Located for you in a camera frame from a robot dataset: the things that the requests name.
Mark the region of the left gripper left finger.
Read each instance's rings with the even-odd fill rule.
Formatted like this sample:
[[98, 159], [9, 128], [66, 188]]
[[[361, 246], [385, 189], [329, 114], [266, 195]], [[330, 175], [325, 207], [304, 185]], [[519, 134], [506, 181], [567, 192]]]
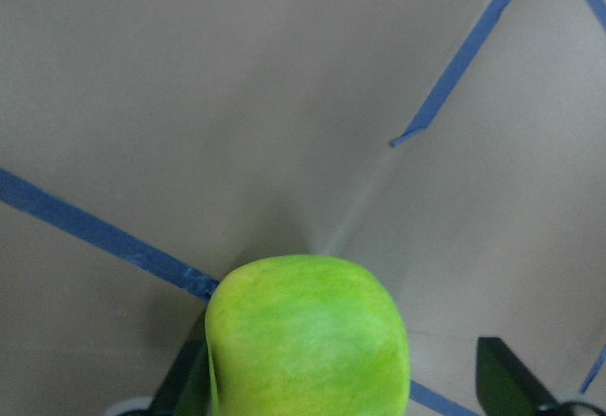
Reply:
[[150, 415], [204, 416], [210, 406], [209, 358], [205, 339], [187, 340], [155, 393]]

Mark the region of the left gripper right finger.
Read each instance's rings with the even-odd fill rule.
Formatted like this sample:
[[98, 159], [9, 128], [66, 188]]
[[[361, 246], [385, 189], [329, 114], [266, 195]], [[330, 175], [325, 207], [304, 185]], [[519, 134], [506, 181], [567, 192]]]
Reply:
[[486, 415], [562, 415], [555, 397], [500, 337], [477, 339], [475, 393]]

